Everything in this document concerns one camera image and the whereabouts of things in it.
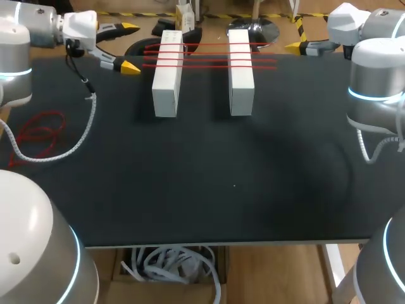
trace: coiled white cable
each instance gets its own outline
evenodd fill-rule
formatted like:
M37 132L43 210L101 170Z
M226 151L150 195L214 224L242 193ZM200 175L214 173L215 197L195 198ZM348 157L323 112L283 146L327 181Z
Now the coiled white cable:
M136 280L140 282L179 282L182 284L191 284L197 279L200 270L202 269L201 263L205 263L209 267L209 271L205 276L212 274L215 284L215 299L214 304L219 304L221 300L221 284L215 269L215 255L210 247L206 248L212 256L212 261L208 260L205 256L190 249L181 246L162 246L155 249L144 260L144 273L145 276L139 274L139 267L142 261L145 247L142 247L137 255L137 248L132 250L131 263L132 269L122 261L122 267ZM151 260L159 255L156 263L151 263ZM177 269L187 260L194 260L194 270L188 276L180 276Z
M31 158L28 156L25 156L19 149L18 145L17 145L17 141L15 140L13 131L11 131L10 127L6 124L6 122L4 122L3 120L0 119L0 124L3 126L4 130L7 133L8 138L10 139L11 145L13 147L13 150L16 154L16 156L18 156L19 158L21 158L22 160L25 160L26 162L31 162L31 163L46 163L46 162L53 162L55 160L60 160L62 158L65 158L69 155L71 155L72 153L74 153L84 142L84 140L86 139L87 135L89 134L89 131L91 129L91 126L93 124L93 119L94 119L94 115L96 114L96 103L97 103L97 95L95 93L92 93L90 97L86 98L86 99L91 99L92 100L92 104L91 104L91 111L90 111L90 117L89 120L87 122L86 128L84 130L84 133L82 135L82 137L78 140L78 142L76 143L76 145L74 147L72 147L72 149L70 149L69 151L60 154L58 156L54 156L54 157L49 157L49 158Z
M367 164L375 163L377 161L377 158L380 155L382 149L388 143L399 143L398 152L402 152L403 149L405 148L405 140L404 140L404 136L402 133L402 107L404 106L404 101L405 101L405 93L403 93L401 95L401 98L398 101L397 111L396 111L396 115L395 115L395 124L396 124L396 128L397 128L398 137L388 137L388 138L385 138L382 141L380 141L377 144L377 147L375 148L375 150L373 152L373 156L371 158L368 156L365 142L363 140L363 135L361 134L361 131L359 129L357 129L357 137L359 140L360 150L361 150L361 153L363 154L363 158Z
M363 158L366 161L366 163L368 163L369 165L376 162L378 156L381 153L382 148L384 148L384 146L386 144L399 142L398 137L388 137L388 138L383 139L382 141L380 141L377 144L377 147L375 148L372 157L369 158L367 150L366 150L365 142L363 141L363 135L361 134L361 131L359 129L357 129L357 137L359 139L360 150L361 150L361 153L363 154Z

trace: red cable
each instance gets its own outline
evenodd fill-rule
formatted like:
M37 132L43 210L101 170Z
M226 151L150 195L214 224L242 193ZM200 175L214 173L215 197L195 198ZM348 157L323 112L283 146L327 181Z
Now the red cable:
M259 70L276 70L275 66L254 66L254 65L148 65L144 68L257 68Z
M274 53L261 53L261 52L177 52L177 51L144 51L144 54L196 54L196 55L229 55L229 54L257 54L269 55Z
M182 61L215 61L215 62L227 62L227 61L260 61L260 62L277 62L276 59L195 59L195 58L158 58L145 56L145 60L182 60Z
M52 129L49 127L34 127L30 128L30 126L34 123L37 123L40 121L40 119L44 117L50 117L50 116L59 116L62 124L58 129ZM22 142L41 142L41 141L46 141L48 139L52 139L51 143L49 146L42 152L40 152L38 155L35 156L35 158L43 158L47 156L51 150L55 147L56 140L58 138L59 133L66 127L66 120L65 116L58 111L48 111L48 112L42 112L34 117L32 117L21 129L21 131L18 133L16 142L17 145L20 145ZM38 133L45 132L46 134L44 135L39 135ZM17 166L17 165L22 165L26 163L23 160L17 160L14 161L15 154L12 152L10 154L10 159L8 166L9 168Z
M267 46L272 43L267 42L222 42L222 43L156 43L150 44L145 47L145 49L156 47L156 46L229 46L230 44L247 44L250 46Z

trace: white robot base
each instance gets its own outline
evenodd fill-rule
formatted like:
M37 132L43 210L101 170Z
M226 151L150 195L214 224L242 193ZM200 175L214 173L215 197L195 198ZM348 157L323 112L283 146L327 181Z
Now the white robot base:
M97 303L96 266L46 193L13 172L0 180L0 303Z

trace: metal base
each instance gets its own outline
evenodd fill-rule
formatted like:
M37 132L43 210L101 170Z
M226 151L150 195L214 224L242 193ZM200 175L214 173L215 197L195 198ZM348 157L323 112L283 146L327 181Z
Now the metal base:
M271 21L259 18L252 20L251 18L236 19L227 27L227 35L229 30L247 29L249 30L250 42L267 43L258 48L269 46L277 41L280 31L278 27Z

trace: white rectangular block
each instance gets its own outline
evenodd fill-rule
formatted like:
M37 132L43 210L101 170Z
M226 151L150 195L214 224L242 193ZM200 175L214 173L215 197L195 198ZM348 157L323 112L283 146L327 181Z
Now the white rectangular block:
M183 35L181 30L164 30L159 51L183 51ZM157 65L181 66L184 54L159 53ZM157 117L176 117L180 82L182 79L181 67L157 67L154 73L152 94L154 114Z
M228 65L231 66L228 69L230 113L232 116L252 115L254 79L247 30L229 30L229 43Z

